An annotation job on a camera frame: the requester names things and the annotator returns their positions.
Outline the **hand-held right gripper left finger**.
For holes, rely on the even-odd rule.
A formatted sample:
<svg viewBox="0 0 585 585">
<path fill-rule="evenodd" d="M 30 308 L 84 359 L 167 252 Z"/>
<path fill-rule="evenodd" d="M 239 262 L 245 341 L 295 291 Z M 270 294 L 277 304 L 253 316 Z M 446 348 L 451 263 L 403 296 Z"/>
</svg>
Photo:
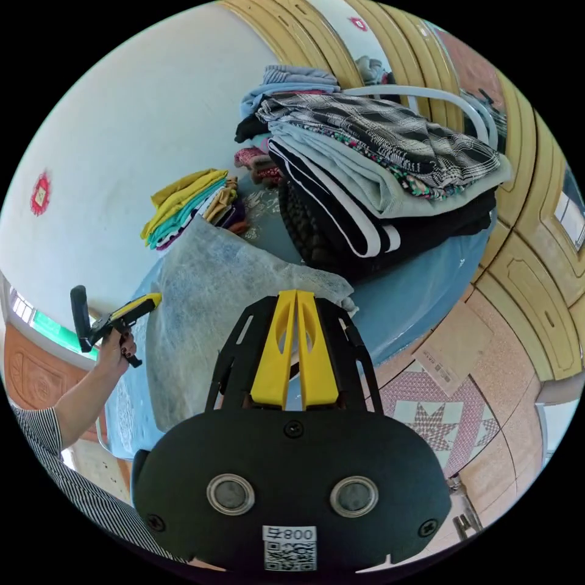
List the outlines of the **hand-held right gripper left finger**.
<svg viewBox="0 0 585 585">
<path fill-rule="evenodd" d="M 264 349 L 252 384 L 255 405 L 283 410 L 286 406 L 293 349 L 297 291 L 279 293 Z"/>
</svg>

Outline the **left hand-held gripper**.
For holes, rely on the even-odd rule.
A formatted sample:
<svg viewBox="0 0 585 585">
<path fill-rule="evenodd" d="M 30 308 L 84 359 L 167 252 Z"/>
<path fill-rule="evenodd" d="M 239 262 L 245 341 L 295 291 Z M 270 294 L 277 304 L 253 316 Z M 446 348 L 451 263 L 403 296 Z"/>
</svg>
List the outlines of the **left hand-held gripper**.
<svg viewBox="0 0 585 585">
<path fill-rule="evenodd" d="M 89 332 L 89 350 L 108 338 L 112 331 L 120 334 L 119 344 L 124 348 L 132 327 L 143 316 L 153 312 L 160 304 L 160 293 L 145 294 L 93 323 Z"/>
</svg>

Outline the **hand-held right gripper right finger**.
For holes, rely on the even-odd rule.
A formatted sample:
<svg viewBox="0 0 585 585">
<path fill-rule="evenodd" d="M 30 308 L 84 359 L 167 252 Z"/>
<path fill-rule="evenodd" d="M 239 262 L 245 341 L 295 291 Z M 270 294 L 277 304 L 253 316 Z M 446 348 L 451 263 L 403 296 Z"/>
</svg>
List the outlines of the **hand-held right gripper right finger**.
<svg viewBox="0 0 585 585">
<path fill-rule="evenodd" d="M 331 407 L 337 404 L 339 392 L 312 292 L 297 292 L 297 325 L 302 408 Z"/>
</svg>

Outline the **person's left hand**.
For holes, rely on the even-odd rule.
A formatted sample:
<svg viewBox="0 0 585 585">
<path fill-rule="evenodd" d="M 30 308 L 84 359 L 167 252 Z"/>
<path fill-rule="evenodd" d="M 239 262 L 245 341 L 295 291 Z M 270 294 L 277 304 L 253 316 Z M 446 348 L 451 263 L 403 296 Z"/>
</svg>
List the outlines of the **person's left hand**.
<svg viewBox="0 0 585 585">
<path fill-rule="evenodd" d="M 96 369 L 105 378 L 117 382 L 129 367 L 128 359 L 136 354 L 136 344 L 130 330 L 112 330 L 101 340 Z"/>
</svg>

